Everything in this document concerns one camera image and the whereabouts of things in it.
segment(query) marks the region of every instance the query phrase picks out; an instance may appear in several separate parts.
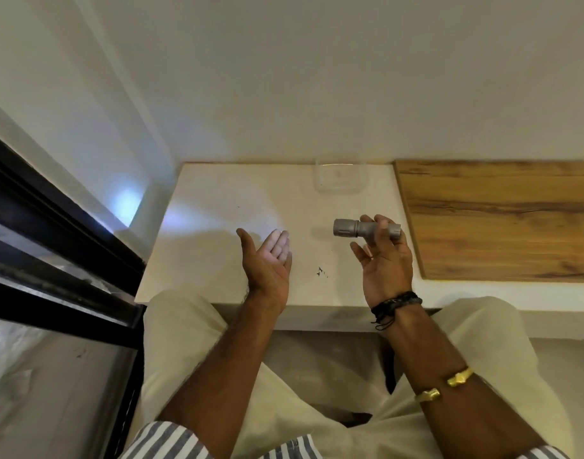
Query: flashlight body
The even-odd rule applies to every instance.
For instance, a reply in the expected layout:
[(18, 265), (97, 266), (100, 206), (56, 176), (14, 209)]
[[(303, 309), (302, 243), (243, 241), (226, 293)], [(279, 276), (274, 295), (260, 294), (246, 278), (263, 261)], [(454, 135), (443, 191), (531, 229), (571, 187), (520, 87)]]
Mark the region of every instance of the flashlight body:
[[(372, 239), (375, 236), (376, 222), (360, 222), (353, 219), (335, 219), (332, 226), (332, 233), (337, 237), (363, 237)], [(400, 225), (388, 224), (390, 238), (398, 240), (400, 238)]]

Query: desk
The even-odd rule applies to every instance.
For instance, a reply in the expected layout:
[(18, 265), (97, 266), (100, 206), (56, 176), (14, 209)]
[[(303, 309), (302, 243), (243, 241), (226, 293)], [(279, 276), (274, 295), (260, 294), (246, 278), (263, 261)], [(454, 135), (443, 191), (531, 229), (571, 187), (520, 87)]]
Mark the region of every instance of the desk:
[[(247, 290), (236, 228), (250, 232), (257, 245), (279, 228), (290, 232), (294, 262), (278, 328), (371, 331), (360, 265), (348, 239), (333, 236), (332, 222), (383, 214), (405, 231), (408, 225), (393, 167), (367, 169), (365, 190), (342, 195), (317, 192), (311, 165), (185, 164), (137, 302), (169, 288), (194, 289), (224, 315), (231, 313)], [(492, 295), (521, 310), (584, 311), (584, 283), (434, 281), (421, 278), (417, 263), (414, 271), (414, 290), (428, 308)]]

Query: gold bangle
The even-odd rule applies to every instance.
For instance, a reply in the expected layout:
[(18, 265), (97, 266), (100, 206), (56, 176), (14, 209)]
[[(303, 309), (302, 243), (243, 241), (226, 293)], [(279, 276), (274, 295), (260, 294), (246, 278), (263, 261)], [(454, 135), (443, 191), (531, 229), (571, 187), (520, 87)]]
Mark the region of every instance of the gold bangle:
[(415, 396), (415, 401), (419, 403), (423, 403), (425, 401), (434, 401), (439, 396), (441, 396), (441, 392), (436, 388), (433, 388), (432, 390), (419, 393), (417, 396)]
[(447, 380), (447, 385), (451, 386), (452, 388), (455, 388), (458, 385), (463, 385), (464, 383), (466, 383), (466, 381), (468, 380), (468, 378), (472, 374), (474, 374), (474, 372), (472, 371), (472, 369), (470, 367), (467, 367), (462, 372), (458, 372), (452, 378), (448, 379)]

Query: clear plastic container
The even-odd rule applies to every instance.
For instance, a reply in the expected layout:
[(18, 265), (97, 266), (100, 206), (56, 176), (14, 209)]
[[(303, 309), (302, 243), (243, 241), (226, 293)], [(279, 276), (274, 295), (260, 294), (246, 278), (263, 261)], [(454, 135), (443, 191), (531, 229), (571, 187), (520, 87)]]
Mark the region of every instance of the clear plastic container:
[(313, 184), (320, 193), (360, 193), (369, 182), (366, 163), (356, 155), (319, 157)]

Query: wooden board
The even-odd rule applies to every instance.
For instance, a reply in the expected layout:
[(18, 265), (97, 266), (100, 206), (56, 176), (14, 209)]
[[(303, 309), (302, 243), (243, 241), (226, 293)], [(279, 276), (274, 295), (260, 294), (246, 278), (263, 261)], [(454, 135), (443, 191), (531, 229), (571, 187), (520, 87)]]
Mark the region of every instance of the wooden board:
[(584, 161), (396, 161), (424, 278), (584, 282)]

